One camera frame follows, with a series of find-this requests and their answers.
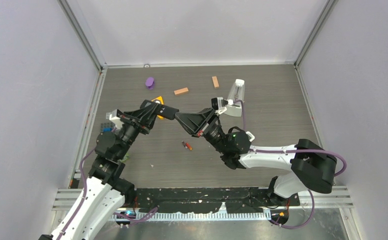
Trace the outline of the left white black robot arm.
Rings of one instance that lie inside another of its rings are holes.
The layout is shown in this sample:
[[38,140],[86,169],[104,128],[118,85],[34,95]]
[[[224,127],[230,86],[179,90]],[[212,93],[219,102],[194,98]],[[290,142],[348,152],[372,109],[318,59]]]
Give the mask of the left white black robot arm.
[[118,208],[130,207],[136,199],[135,186],[120,177],[125,168],[122,160],[139,134],[150,133],[157,116],[173,120],[177,112],[177,108],[144,100],[139,109],[110,113],[115,130],[98,135],[93,149],[96,158],[88,175],[81,175],[82,192],[57,228],[40,239],[92,240]]

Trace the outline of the black remote control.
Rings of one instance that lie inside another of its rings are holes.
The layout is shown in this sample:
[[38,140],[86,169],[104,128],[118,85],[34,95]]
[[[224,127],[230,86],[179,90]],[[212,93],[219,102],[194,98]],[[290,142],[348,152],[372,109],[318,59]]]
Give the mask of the black remote control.
[[151,115],[161,116],[168,120],[174,120],[175,114],[180,111],[177,108],[151,100],[144,100],[140,105],[140,109],[146,110]]

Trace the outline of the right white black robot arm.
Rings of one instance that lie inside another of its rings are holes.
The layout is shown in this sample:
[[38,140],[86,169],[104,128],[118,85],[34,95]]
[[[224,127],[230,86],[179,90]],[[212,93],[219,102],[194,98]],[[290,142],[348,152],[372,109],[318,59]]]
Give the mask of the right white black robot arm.
[[281,205],[298,192],[311,190],[330,194],[336,175],[335,155],[321,149],[308,139],[280,147],[255,146],[254,135],[237,126],[224,132],[218,110],[205,108],[197,113],[177,112],[175,119],[195,138],[204,138],[230,169],[272,168],[288,171],[275,176],[269,183],[267,198],[273,205]]

